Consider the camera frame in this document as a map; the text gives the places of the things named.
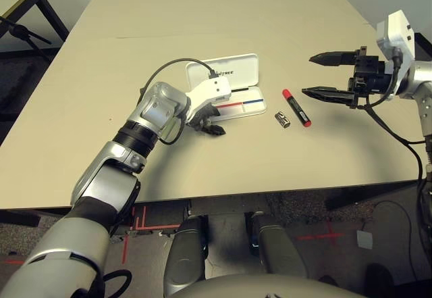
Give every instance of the gray floor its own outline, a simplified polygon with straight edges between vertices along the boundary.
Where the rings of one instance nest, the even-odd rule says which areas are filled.
[[[419,280],[431,277],[430,268],[419,242],[415,208],[415,189],[408,188],[381,200],[394,200],[407,209],[412,218],[412,260]],[[259,259],[249,254],[248,240],[244,225],[244,212],[261,210],[268,212],[266,195],[244,195],[192,200],[192,213],[209,215],[209,258],[206,261],[206,277],[226,274],[262,272]],[[28,246],[35,243],[53,218],[44,217],[42,227],[26,228],[0,224],[0,247],[3,254],[17,251],[18,256],[0,258],[0,286],[18,268],[16,264],[5,264],[5,260],[24,259]],[[342,233],[335,240],[302,240],[306,235],[325,234],[331,230]],[[345,289],[362,293],[367,264],[378,262],[392,273],[396,284],[414,280],[408,263],[408,220],[403,211],[392,203],[380,204],[373,211],[373,218],[365,224],[364,230],[373,234],[373,249],[358,248],[356,231],[361,229],[361,218],[350,216],[344,222],[293,221],[287,225],[287,232],[303,257],[311,278],[332,276]],[[163,271],[172,237],[141,235],[129,237],[126,262],[122,263],[124,241],[113,241],[107,258],[106,272],[127,268],[133,273],[133,281],[124,297],[162,297]],[[107,284],[107,291],[114,292],[119,281]]]

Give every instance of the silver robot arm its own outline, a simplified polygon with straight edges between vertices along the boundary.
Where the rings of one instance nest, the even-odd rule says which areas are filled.
[[[103,297],[109,232],[138,196],[135,174],[157,140],[170,133],[174,120],[188,123],[207,104],[230,95],[222,76],[186,94],[155,83],[77,182],[70,213],[49,229],[0,296]]]

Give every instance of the black wire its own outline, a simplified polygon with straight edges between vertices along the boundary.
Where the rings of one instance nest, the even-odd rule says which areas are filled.
[[[366,98],[366,102],[369,103],[369,96]],[[368,115],[370,115],[370,117],[372,117],[372,119],[374,119],[374,121],[376,121],[376,123],[378,123],[378,125],[380,125],[380,127],[382,127],[385,131],[387,131],[389,134],[391,134],[397,141],[399,141],[401,144],[403,144],[403,146],[408,148],[408,150],[415,156],[416,161],[417,161],[417,165],[418,165],[416,214],[418,217],[417,218],[418,222],[420,222],[421,224],[424,224],[423,215],[421,213],[421,192],[422,192],[424,185],[426,184],[425,180],[423,180],[423,163],[422,163],[421,158],[418,155],[418,153],[410,146],[410,144],[418,144],[418,143],[424,143],[424,142],[414,142],[414,141],[407,141],[406,139],[403,139],[398,134],[393,132],[389,128],[389,126],[377,115],[377,113],[371,107],[366,108],[365,111],[368,113]],[[421,246],[423,248],[423,251],[425,252],[425,255],[428,257],[429,254],[427,252],[427,248],[426,248],[426,245],[424,243],[424,240],[423,240],[423,237],[421,234],[421,225],[418,228],[418,236],[420,238],[420,242],[421,242]]]
[[[180,122],[180,129],[178,130],[177,135],[175,136],[175,138],[172,141],[164,141],[163,139],[159,139],[161,141],[161,143],[163,143],[164,145],[172,145],[174,144],[176,141],[178,141],[178,139],[180,138],[180,136],[183,133],[183,129],[184,126],[186,125],[186,118],[181,118],[181,122]]]
[[[414,265],[412,264],[412,258],[411,258],[412,222],[411,222],[410,215],[408,214],[408,212],[406,211],[406,209],[404,207],[402,207],[401,204],[399,204],[399,203],[397,203],[395,201],[392,201],[392,200],[378,201],[376,204],[374,204],[374,206],[373,206],[374,209],[376,207],[378,207],[379,205],[381,205],[382,203],[393,203],[394,205],[397,205],[404,212],[404,214],[406,216],[406,219],[408,219],[408,225],[409,225],[409,231],[408,231],[408,259],[409,259],[409,262],[410,262],[410,267],[411,267],[412,275],[414,276],[414,279],[416,281],[418,281],[416,272],[414,270]],[[365,225],[366,225],[366,222],[363,223],[362,230],[365,229]]]
[[[208,64],[206,64],[205,62],[198,60],[198,59],[194,59],[194,58],[179,58],[179,59],[175,59],[175,60],[171,60],[169,62],[167,62],[166,64],[163,64],[161,67],[159,67],[152,76],[150,76],[150,78],[148,79],[147,83],[144,85],[144,87],[142,89],[140,89],[140,98],[138,99],[138,103],[141,102],[142,97],[144,96],[144,94],[146,93],[151,81],[156,77],[156,75],[158,73],[161,72],[161,70],[163,70],[164,68],[166,68],[169,65],[178,63],[180,61],[194,61],[195,63],[201,64],[203,65],[206,69],[208,69],[210,71],[210,75],[211,77],[217,77],[214,69],[212,69]]]
[[[369,104],[369,96],[366,97],[366,102],[367,102],[367,104]],[[389,134],[391,134],[397,141],[399,141],[401,144],[403,144],[403,146],[408,148],[408,150],[415,156],[415,158],[417,160],[417,165],[418,165],[417,190],[419,190],[420,185],[421,185],[421,180],[423,179],[423,163],[422,163],[421,158],[418,155],[418,153],[410,146],[410,143],[416,143],[416,142],[407,141],[406,139],[403,139],[398,134],[393,132],[389,128],[389,126],[377,115],[377,113],[371,107],[365,108],[365,111],[368,113],[368,115],[370,115],[370,117],[376,123],[378,123],[378,125],[380,125],[380,127],[382,127],[385,131],[387,131]]]
[[[391,83],[389,88],[386,90],[386,92],[383,94],[383,96],[376,102],[372,103],[372,104],[368,104],[367,107],[375,107],[381,103],[383,103],[389,96],[390,94],[393,92],[396,84],[398,83],[398,73],[399,73],[399,69],[400,67],[395,66],[393,68],[393,76],[391,78]]]
[[[126,279],[125,279],[123,285],[116,292],[114,292],[111,296],[109,296],[108,298],[118,298],[121,295],[123,295],[123,293],[129,287],[129,285],[132,281],[132,273],[129,270],[117,270],[117,271],[113,271],[113,272],[108,273],[108,274],[103,276],[103,280],[105,282],[110,281],[114,278],[118,278],[119,276],[125,276]]]

